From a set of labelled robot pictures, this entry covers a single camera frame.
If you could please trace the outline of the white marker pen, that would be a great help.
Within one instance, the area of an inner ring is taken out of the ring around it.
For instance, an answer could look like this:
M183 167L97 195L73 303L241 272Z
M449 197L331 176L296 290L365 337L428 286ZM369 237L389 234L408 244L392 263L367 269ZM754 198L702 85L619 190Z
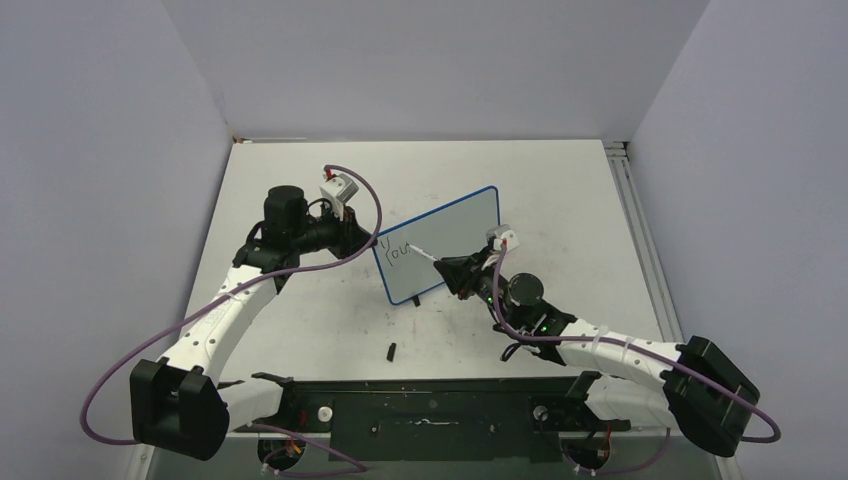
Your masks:
M434 262L438 261L437 257L435 257L434 255L428 253L427 251L423 250L422 248L420 248L416 245L408 244L407 247L411 252L414 252L415 254L417 254L418 256L427 260L428 262L434 263Z

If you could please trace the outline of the black marker cap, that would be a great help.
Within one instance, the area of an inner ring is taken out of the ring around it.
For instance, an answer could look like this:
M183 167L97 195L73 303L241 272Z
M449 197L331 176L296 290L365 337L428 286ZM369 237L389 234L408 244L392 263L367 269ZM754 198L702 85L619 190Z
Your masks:
M397 344L395 342L391 343L389 345L387 355L386 355L386 360L388 362L394 361L394 358L395 358L395 355L396 355L396 350L397 350Z

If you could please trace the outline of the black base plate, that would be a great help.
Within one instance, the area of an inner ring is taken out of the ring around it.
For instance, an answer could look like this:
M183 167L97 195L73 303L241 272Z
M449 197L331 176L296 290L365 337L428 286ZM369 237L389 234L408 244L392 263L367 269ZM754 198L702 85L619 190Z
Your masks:
M603 420L587 405L595 374L577 377L304 381L285 383L262 424L326 434L360 461L555 462L555 437L597 448L628 420Z

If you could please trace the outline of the aluminium rail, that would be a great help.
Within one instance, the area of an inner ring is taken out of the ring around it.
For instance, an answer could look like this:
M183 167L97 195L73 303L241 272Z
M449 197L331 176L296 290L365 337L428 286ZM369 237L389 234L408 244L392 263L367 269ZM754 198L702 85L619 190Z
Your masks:
M623 141L603 143L662 338L685 343L646 211L636 188L627 147L628 143Z
M189 456L210 456L213 444L222 442L228 432L275 415L284 388L273 383L244 382L224 392L230 396L228 400L211 383L180 389L133 386L134 438ZM699 387L683 393L669 390L665 397L674 426L700 448L729 456L742 441L750 414L732 399L714 398Z

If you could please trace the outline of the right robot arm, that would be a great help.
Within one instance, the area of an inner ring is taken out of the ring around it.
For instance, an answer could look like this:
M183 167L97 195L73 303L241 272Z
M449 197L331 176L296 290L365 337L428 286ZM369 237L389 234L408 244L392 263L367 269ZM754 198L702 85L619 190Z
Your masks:
M505 254L489 248L468 256L443 257L433 266L460 300L480 298L496 331L536 357L630 382L661 399L660 421L678 429L702 450L732 457L753 442L745 430L758 412L760 392L711 340L685 343L628 337L564 312L544 298L541 280L530 273L507 279Z

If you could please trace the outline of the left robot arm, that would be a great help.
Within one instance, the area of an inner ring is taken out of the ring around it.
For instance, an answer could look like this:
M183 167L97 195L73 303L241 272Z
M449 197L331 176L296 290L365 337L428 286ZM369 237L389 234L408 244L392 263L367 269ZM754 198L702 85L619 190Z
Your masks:
M219 450L227 434L261 419L290 428L298 403L269 374L221 382L221 373L258 314L282 291L303 255L326 250L338 264L364 252L373 234L359 226L348 201L358 185L339 174L320 186L319 215L296 186L268 191L263 218L237 250L219 292L192 315L189 329L156 361L130 374L135 441L199 460Z

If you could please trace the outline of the blue framed whiteboard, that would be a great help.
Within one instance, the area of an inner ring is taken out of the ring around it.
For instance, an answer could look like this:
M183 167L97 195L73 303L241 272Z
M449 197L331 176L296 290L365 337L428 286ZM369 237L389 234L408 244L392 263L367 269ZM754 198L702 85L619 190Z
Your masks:
M389 303L400 305L444 284L419 250L436 258L469 255L500 224L499 190L489 185L381 231L373 254Z

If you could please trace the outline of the aluminium rail front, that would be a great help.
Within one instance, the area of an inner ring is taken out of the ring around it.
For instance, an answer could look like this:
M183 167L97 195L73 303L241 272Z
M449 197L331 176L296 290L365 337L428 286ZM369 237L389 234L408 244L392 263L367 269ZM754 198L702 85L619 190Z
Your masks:
M284 388L273 383L244 382L224 392L230 396L228 400L211 383L180 389L133 386L134 438L189 456L210 456L213 444L222 442L228 432L275 415ZM729 456L742 441L750 414L732 399L714 398L699 387L683 393L669 390L665 397L674 426L700 448Z

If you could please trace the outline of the aluminium rail right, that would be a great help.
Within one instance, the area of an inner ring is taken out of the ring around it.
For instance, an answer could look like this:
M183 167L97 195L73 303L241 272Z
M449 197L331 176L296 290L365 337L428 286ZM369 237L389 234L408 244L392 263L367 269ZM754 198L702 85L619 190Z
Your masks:
M627 147L628 143L623 141L603 143L662 338L685 343L646 211L636 188Z

